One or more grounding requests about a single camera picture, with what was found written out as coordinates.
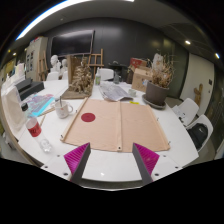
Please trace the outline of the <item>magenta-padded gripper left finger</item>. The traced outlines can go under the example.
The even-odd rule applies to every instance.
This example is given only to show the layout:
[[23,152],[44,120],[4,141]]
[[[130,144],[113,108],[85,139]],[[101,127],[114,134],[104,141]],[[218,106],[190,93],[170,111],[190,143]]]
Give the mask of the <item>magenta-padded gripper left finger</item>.
[[42,169],[79,185],[90,153],[90,143],[86,143],[65,155],[54,156]]

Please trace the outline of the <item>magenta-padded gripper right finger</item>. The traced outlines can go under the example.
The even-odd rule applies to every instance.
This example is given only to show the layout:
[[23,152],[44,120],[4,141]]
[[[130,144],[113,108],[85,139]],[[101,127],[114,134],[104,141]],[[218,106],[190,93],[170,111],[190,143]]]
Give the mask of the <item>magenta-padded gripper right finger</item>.
[[159,155],[150,149],[133,144],[132,153],[136,160],[143,185],[152,183],[182,169],[167,155]]

